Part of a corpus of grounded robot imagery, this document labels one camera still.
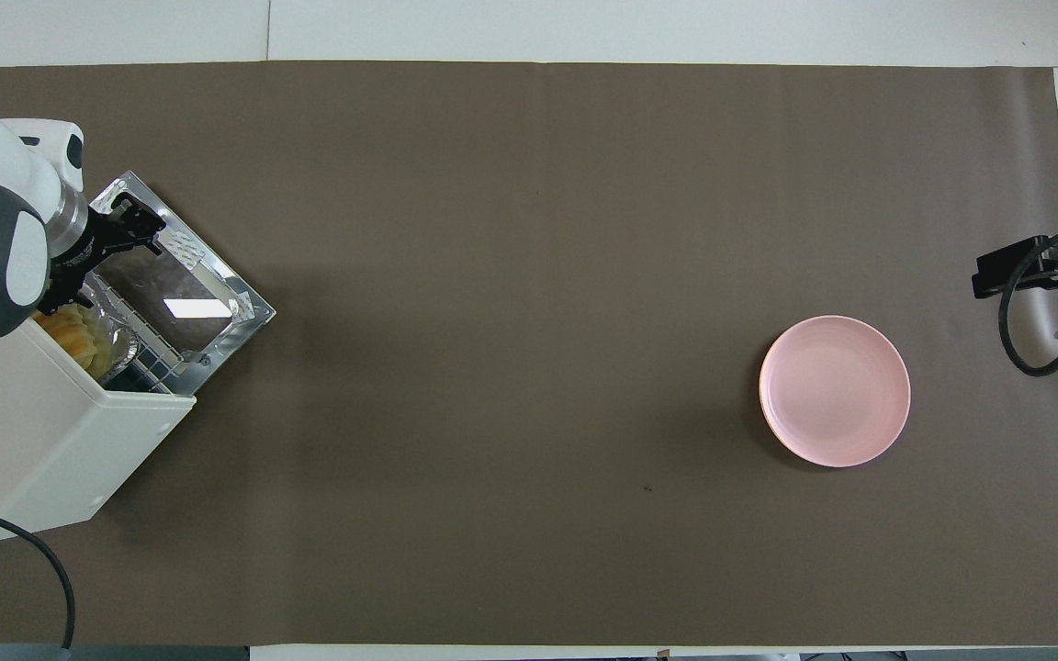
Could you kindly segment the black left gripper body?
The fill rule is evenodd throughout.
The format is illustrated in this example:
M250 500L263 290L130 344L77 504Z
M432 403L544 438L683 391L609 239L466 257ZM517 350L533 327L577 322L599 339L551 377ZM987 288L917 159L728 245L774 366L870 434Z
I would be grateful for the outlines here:
M50 282L72 282L76 288L102 261L115 254L109 246L109 213L87 210L84 233L71 247L51 259Z

